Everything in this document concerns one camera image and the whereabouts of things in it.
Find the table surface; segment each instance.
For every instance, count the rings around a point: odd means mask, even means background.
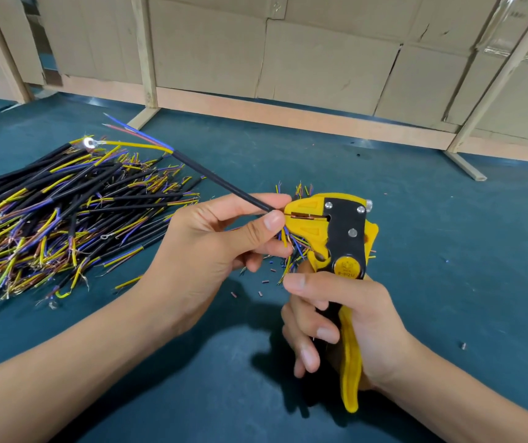
[[[139,110],[57,95],[2,113],[0,173],[83,134],[125,141],[101,126],[102,113],[127,121]],[[290,192],[302,181],[316,193],[372,199],[369,220],[380,232],[369,272],[390,291],[407,328],[528,409],[528,164],[468,156],[488,176],[478,183],[435,150],[176,111],[159,112],[144,131],[247,191],[273,191],[281,180]],[[203,199],[224,194],[209,181],[200,191]],[[113,286],[143,273],[155,251],[102,278],[94,269],[91,290],[79,288],[56,310],[34,307],[45,289],[0,303],[0,362],[110,302]],[[232,274],[196,327],[134,369],[56,440],[440,441],[376,393],[361,394],[353,415],[339,396],[306,407],[280,334],[288,298],[276,286],[280,273],[275,260],[255,274]]]

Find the yellow wire stripper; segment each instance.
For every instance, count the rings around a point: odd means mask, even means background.
[[[367,221],[372,202],[350,194],[319,193],[298,199],[284,208],[286,227],[307,239],[311,250],[307,257],[314,271],[327,270],[348,278],[363,279],[378,226]],[[358,383],[363,360],[351,322],[352,311],[330,303],[322,315],[340,329],[342,363],[340,391],[346,410],[358,410]],[[323,354],[327,343],[315,340]]]

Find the hand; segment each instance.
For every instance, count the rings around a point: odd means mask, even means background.
[[[282,308],[282,332],[295,350],[296,377],[319,368],[319,354],[310,337],[332,344],[340,339],[338,328],[315,311],[316,307],[326,310],[329,301],[353,310],[352,325],[365,375],[361,377],[361,389],[381,387],[405,370],[415,340],[403,326],[383,285],[370,279],[353,280],[329,272],[313,273],[308,262],[301,264],[298,272],[284,277],[284,287],[292,295]]]
[[[288,194],[256,194],[274,208],[291,201]],[[224,231],[243,215],[262,214],[236,195],[179,209],[135,295],[149,295],[181,334],[194,326],[232,270],[260,268],[262,254],[287,257],[292,248],[275,239],[284,214],[274,210],[236,230]]]

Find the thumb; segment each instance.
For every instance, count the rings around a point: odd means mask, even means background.
[[[369,294],[385,290],[371,280],[355,280],[329,272],[287,273],[283,285],[290,293],[311,301],[331,301],[360,309]]]
[[[221,237],[229,249],[230,258],[236,258],[242,253],[251,252],[270,239],[284,227],[284,213],[273,210],[256,220],[248,222],[236,230],[224,231]]]

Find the plastic wrap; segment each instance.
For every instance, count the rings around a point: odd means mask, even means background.
[[[500,0],[478,49],[507,57],[528,28],[528,0]]]

